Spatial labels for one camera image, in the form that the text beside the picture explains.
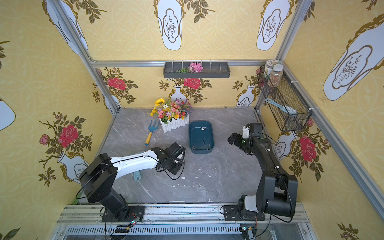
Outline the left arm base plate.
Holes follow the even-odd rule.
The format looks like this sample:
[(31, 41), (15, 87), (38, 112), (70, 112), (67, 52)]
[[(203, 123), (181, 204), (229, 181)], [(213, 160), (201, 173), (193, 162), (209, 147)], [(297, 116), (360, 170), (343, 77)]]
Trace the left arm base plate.
[(110, 210), (102, 217), (103, 223), (133, 223), (141, 222), (145, 213), (145, 206), (133, 205), (126, 206), (122, 210), (113, 214)]

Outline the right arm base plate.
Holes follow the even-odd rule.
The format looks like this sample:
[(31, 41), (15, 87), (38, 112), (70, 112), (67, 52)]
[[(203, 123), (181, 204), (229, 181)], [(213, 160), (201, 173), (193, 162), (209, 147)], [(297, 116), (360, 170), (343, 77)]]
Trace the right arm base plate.
[(239, 210), (238, 205), (223, 205), (220, 213), (224, 215), (226, 222), (256, 222), (266, 220), (265, 214)]

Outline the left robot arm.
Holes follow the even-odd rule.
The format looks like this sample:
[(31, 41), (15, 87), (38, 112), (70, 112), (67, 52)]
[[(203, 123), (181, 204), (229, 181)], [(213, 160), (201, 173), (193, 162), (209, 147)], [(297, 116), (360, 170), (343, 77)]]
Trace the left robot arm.
[(89, 203), (100, 203), (118, 220), (126, 219), (132, 211), (122, 195), (113, 189), (115, 180), (148, 169), (176, 175), (184, 170), (185, 151), (183, 146), (173, 143), (166, 149), (155, 147), (125, 157), (100, 154), (81, 173), (79, 177), (81, 192), (85, 194)]

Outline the teal plastic storage box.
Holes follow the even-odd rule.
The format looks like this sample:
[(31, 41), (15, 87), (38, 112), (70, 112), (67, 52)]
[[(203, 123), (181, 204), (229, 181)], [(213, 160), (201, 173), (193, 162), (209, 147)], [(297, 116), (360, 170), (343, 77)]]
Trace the teal plastic storage box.
[(193, 121), (189, 124), (189, 144), (194, 154), (209, 154), (214, 143), (213, 126), (208, 121)]

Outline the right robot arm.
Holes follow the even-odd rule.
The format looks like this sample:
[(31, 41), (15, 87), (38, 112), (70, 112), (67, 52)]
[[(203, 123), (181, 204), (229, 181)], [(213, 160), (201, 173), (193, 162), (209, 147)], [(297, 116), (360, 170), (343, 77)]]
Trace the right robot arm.
[(273, 142), (263, 133), (263, 125), (250, 123), (243, 133), (232, 133), (228, 143), (259, 161), (262, 176), (255, 195), (243, 195), (238, 201), (238, 214), (242, 219), (270, 214), (276, 218), (293, 218), (296, 210), (298, 180), (288, 174), (274, 154)]

